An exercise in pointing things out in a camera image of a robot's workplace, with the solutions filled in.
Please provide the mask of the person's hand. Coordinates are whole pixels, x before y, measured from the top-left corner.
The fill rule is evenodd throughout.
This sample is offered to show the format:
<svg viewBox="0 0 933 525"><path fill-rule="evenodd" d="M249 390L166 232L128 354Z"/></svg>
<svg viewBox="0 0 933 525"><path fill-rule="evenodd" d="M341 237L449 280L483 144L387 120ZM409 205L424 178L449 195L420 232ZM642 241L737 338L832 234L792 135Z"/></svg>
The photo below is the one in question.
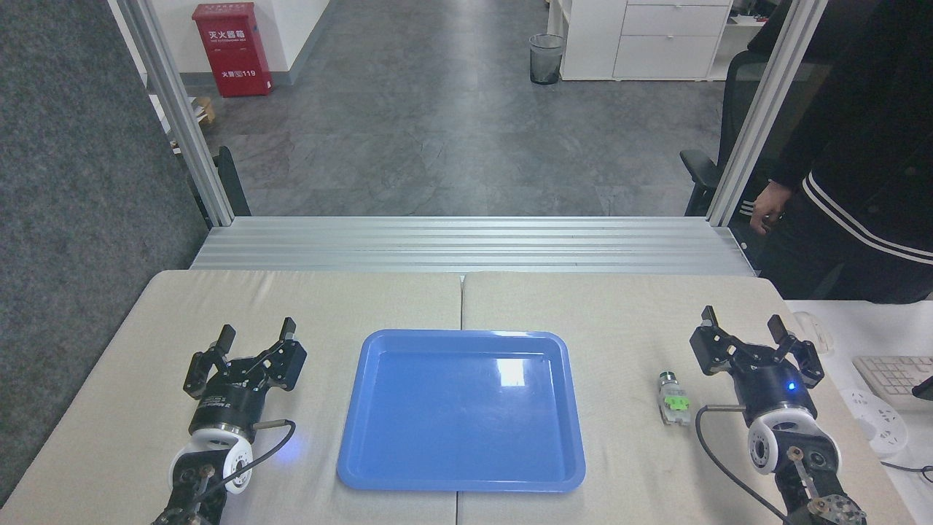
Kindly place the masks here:
<svg viewBox="0 0 933 525"><path fill-rule="evenodd" d="M759 236L766 236L780 220L784 206L794 190L778 182L769 182L757 196L749 225Z"/></svg>

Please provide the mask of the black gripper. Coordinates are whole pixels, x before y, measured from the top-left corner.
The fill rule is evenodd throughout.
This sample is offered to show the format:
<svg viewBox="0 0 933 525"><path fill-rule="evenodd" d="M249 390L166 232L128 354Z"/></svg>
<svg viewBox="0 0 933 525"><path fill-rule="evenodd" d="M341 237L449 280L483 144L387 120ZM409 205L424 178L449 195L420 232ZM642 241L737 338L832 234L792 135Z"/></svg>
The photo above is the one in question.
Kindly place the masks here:
<svg viewBox="0 0 933 525"><path fill-rule="evenodd" d="M769 318L768 329L777 345L772 361L778 365L750 365L749 346L720 328L713 306L704 307L690 345L704 375L730 373L747 427L762 414L782 408L802 408L816 418L819 412L807 390L816 388L825 376L816 347L787 331L779 315ZM784 361L787 354L794 357L797 368Z"/></svg>
<svg viewBox="0 0 933 525"><path fill-rule="evenodd" d="M192 355L183 391L199 405L189 425L193 435L198 429L220 428L239 433L251 444L269 388L290 392L297 383L307 352L294 339L297 325L285 318L279 341L261 352L248 365L231 365L226 356L236 336L233 326L225 324L219 339L205 352ZM212 369L218 373L208 378Z"/></svg>

